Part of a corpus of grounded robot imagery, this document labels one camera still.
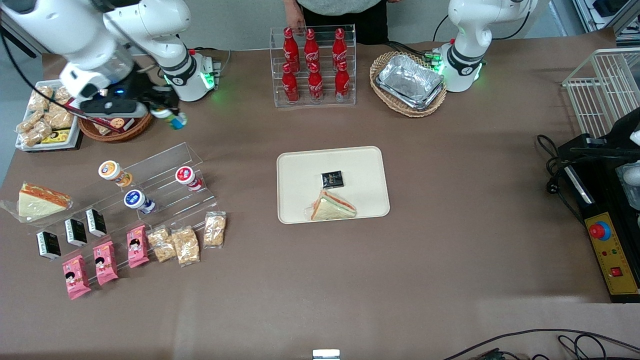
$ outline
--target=human hand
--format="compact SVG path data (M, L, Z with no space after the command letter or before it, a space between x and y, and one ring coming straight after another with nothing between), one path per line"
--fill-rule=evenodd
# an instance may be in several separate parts
M287 16L287 25L295 32L302 33L305 27L305 17L302 9L295 0L284 0L284 12Z

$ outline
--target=brown table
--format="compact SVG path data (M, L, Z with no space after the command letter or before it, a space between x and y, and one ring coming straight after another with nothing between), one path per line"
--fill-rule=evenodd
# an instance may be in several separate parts
M158 123L118 145L17 152L3 199L23 180L73 194L97 180L102 160L126 166L187 141L230 215L225 248L203 251L201 263L151 263L70 301L59 265L2 211L1 357L309 359L339 348L347 360L439 359L533 327L637 343L638 306L608 304L583 228L545 193L547 156L534 145L538 133L557 143L578 133L559 82L614 45L608 31L496 41L476 84L425 119L394 113L369 87L386 47L358 48L355 107L290 111L273 106L268 52L234 53L220 90L183 105L185 130ZM60 61L46 63L54 78ZM383 153L386 217L278 221L279 154L364 145ZM561 355L553 334L493 345Z

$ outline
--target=red emergency stop button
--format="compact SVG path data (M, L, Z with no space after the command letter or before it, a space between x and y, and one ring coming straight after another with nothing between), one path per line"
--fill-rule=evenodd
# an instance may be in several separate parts
M589 235L596 239L607 241L611 237L611 228L602 221L589 226Z
M620 268L611 268L611 276L613 277L622 276L622 270Z

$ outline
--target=aluminum foil tray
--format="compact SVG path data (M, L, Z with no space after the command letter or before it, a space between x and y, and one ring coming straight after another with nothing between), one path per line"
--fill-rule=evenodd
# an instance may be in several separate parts
M376 78L378 86L416 110L425 110L442 91L443 77L407 55L396 55Z

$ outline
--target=control panel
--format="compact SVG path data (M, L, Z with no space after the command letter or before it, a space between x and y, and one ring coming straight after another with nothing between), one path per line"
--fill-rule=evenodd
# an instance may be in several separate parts
M584 221L611 295L638 294L638 286L620 247L609 213Z

